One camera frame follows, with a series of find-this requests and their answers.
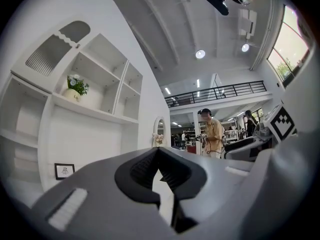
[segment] window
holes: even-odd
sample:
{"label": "window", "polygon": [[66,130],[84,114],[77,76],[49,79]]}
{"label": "window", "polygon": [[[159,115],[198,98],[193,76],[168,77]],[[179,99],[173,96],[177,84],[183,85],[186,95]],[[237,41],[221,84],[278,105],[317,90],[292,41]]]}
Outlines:
{"label": "window", "polygon": [[252,112],[251,113],[251,115],[252,115],[252,117],[259,123],[260,121],[259,121],[259,116],[258,116],[258,112],[257,111],[255,111],[255,112]]}
{"label": "window", "polygon": [[308,54],[308,46],[298,28],[298,17],[285,6],[281,28],[268,58],[284,87],[295,78]]}

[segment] ceiling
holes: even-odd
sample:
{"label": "ceiling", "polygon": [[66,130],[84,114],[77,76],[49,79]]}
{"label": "ceiling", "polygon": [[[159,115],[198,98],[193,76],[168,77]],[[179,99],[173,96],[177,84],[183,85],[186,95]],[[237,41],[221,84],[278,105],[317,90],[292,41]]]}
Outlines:
{"label": "ceiling", "polygon": [[[266,31],[270,0],[253,0],[247,9],[257,12],[254,43],[246,53],[238,35],[242,5],[226,0],[229,15],[222,16],[206,0],[114,0],[137,38],[160,86],[199,79],[230,69],[249,69]],[[205,50],[196,59],[195,52]]]}
{"label": "ceiling", "polygon": [[[246,110],[256,111],[262,107],[264,102],[254,102],[247,105],[240,105],[240,106],[229,106],[220,109],[211,109],[212,116],[220,121],[226,121],[230,118],[236,117],[241,112]],[[177,114],[177,115],[170,115],[170,122],[175,122],[181,126],[187,126],[194,123],[194,117],[192,113],[185,113],[185,114]],[[177,128],[178,126],[171,124],[171,128]]]}

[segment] person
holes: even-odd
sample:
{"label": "person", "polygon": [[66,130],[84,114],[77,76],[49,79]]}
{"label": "person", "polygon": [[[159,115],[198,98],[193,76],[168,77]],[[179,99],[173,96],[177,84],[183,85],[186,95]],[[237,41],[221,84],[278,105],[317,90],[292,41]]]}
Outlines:
{"label": "person", "polygon": [[244,113],[244,116],[248,119],[247,125],[246,125],[246,131],[248,133],[248,137],[252,136],[254,133],[254,130],[258,124],[257,120],[252,116],[251,111],[247,110]]}
{"label": "person", "polygon": [[174,136],[174,144],[175,146],[178,146],[178,134]]}
{"label": "person", "polygon": [[181,147],[181,136],[180,134],[177,134],[177,139],[178,139],[178,147]]}
{"label": "person", "polygon": [[207,140],[204,146],[204,154],[211,158],[222,158],[223,127],[217,119],[212,118],[212,114],[209,109],[204,108],[200,114],[202,119],[206,121],[205,134],[207,135]]}
{"label": "person", "polygon": [[181,141],[182,141],[182,149],[185,150],[186,149],[186,135],[185,135],[185,133],[182,133]]}
{"label": "person", "polygon": [[175,146],[175,136],[174,134],[171,135],[171,147]]}

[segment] railing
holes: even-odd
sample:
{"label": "railing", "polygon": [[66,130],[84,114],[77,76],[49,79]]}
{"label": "railing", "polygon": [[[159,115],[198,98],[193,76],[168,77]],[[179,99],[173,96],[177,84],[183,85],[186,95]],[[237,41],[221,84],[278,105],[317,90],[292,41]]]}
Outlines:
{"label": "railing", "polygon": [[253,81],[186,92],[183,94],[166,97],[165,101],[168,107],[172,108],[188,104],[262,93],[266,91],[267,90],[264,85],[264,81]]}

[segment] picture frame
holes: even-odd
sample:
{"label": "picture frame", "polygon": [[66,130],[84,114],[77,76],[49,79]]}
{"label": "picture frame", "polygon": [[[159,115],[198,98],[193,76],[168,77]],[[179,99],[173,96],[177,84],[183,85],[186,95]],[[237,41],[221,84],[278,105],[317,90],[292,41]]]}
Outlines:
{"label": "picture frame", "polygon": [[54,163],[54,172],[56,180],[63,180],[76,172],[75,165],[72,163]]}

